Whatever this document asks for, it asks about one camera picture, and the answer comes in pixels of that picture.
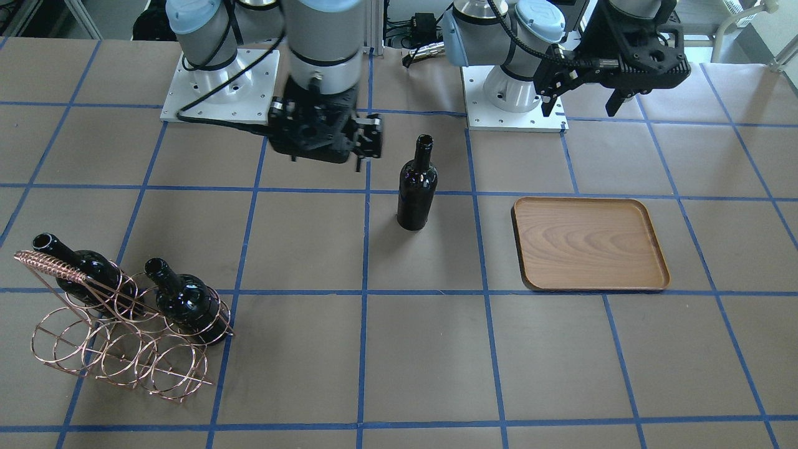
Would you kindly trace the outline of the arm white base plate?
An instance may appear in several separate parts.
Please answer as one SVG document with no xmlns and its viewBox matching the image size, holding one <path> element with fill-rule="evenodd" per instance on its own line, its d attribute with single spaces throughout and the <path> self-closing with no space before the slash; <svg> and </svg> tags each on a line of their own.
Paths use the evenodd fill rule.
<svg viewBox="0 0 798 449">
<path fill-rule="evenodd" d="M 462 67 L 463 92 L 472 131 L 564 133 L 568 131 L 561 100 L 544 116 L 532 82 L 516 80 L 499 66 Z"/>
<path fill-rule="evenodd" d="M 214 71 L 188 70 L 179 59 L 160 119 L 177 122 L 181 108 L 188 118 L 267 124 L 267 111 L 276 88 L 280 52 L 238 49 L 232 62 Z"/>
</svg>

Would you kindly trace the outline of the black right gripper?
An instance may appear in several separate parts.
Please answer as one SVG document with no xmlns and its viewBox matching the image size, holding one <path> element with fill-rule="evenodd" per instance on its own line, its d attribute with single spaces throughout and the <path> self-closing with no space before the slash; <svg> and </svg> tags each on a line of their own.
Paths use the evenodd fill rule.
<svg viewBox="0 0 798 449">
<path fill-rule="evenodd" d="M 357 97 L 357 86 L 324 95 L 287 84 L 268 110 L 272 148 L 293 160 L 333 164 L 344 164 L 355 155 L 355 171 L 360 173 L 367 157 L 382 157 L 382 118 L 377 113 L 359 117 Z"/>
</svg>

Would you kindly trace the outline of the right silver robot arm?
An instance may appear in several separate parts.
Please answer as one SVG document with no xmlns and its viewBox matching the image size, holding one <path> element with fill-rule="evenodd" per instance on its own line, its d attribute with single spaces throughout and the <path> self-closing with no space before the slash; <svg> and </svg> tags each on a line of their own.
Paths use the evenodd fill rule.
<svg viewBox="0 0 798 449">
<path fill-rule="evenodd" d="M 363 1 L 168 1 L 181 45 L 161 119 L 267 137 L 288 155 L 379 158 L 383 122 L 357 113 Z"/>
</svg>

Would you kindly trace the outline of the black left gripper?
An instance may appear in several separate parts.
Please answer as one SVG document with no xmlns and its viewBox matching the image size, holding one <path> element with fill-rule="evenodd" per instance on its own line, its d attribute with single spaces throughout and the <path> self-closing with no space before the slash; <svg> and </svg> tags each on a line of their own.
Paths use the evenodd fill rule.
<svg viewBox="0 0 798 449">
<path fill-rule="evenodd" d="M 675 88 L 691 74 L 683 36 L 673 6 L 596 6 L 576 48 L 541 60 L 533 76 L 542 116 L 582 84 L 613 89 L 608 117 L 631 95 Z"/>
</svg>

